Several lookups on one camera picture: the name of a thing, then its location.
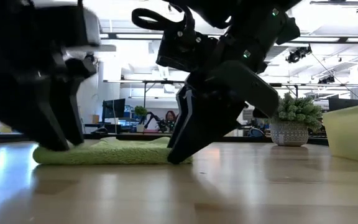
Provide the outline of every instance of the computer monitor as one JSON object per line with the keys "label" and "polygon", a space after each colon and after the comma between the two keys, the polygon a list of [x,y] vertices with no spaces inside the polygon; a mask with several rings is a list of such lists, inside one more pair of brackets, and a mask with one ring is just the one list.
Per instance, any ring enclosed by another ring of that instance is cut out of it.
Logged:
{"label": "computer monitor", "polygon": [[102,122],[106,118],[124,117],[125,99],[103,101]]}
{"label": "computer monitor", "polygon": [[328,105],[330,111],[336,111],[352,106],[358,106],[358,100],[329,98]]}

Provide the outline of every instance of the yellow plastic container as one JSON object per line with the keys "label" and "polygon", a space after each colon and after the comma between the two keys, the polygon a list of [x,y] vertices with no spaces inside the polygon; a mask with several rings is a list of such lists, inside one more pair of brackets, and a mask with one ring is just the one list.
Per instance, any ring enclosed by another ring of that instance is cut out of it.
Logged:
{"label": "yellow plastic container", "polygon": [[358,106],[323,114],[333,156],[358,161]]}

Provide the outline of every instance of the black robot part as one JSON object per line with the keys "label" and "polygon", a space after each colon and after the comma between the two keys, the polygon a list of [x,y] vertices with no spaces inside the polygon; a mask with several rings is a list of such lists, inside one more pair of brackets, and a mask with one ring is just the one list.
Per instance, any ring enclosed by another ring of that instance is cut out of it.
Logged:
{"label": "black robot part", "polygon": [[[264,59],[274,43],[300,36],[295,20],[285,13],[298,2],[225,1],[221,6],[216,1],[169,1],[185,18],[163,30],[156,63],[190,74],[177,94],[180,114],[168,144],[168,161],[178,164],[236,129],[245,101],[257,108],[256,114],[274,115],[277,92],[257,74],[266,69]],[[184,10],[188,7],[210,25],[227,28],[226,33],[217,40],[186,29],[193,18]],[[216,118],[221,122],[212,122]]]}
{"label": "black robot part", "polygon": [[68,47],[99,44],[98,18],[81,3],[0,0],[0,121],[51,150],[82,143],[76,92],[96,69],[63,56]]}

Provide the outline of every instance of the ceiling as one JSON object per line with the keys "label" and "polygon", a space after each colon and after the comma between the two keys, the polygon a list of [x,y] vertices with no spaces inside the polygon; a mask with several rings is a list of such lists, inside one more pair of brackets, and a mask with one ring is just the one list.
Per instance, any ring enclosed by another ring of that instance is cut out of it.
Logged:
{"label": "ceiling", "polygon": [[[84,0],[84,5],[94,11],[100,18],[103,32],[150,32],[136,27],[131,22],[131,12],[144,7],[161,15],[179,21],[183,15],[168,10],[168,4],[161,0]],[[310,36],[358,36],[358,6],[317,6],[304,0],[290,9],[287,14],[296,19],[302,35]],[[212,28],[194,13],[196,30],[206,34],[222,34],[224,31]],[[155,64],[158,40],[113,40],[119,55],[122,74],[126,79],[161,78],[161,68]],[[353,44],[311,44],[313,55],[298,63],[288,64],[285,57],[294,46],[274,47],[267,55],[269,66],[260,76],[266,82],[317,83],[318,78],[332,70],[343,82],[357,82],[349,78],[351,70],[357,69],[358,45]],[[184,80],[187,73],[170,69],[168,79]]]}

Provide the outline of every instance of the green cloth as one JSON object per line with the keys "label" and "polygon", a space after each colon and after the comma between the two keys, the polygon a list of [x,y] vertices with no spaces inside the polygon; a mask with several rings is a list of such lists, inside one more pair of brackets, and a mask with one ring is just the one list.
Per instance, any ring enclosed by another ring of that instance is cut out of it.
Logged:
{"label": "green cloth", "polygon": [[[65,152],[38,147],[32,156],[37,163],[49,165],[169,164],[168,142],[168,137],[149,142],[106,138],[96,144],[82,144]],[[188,158],[183,164],[192,162],[192,158]]]}

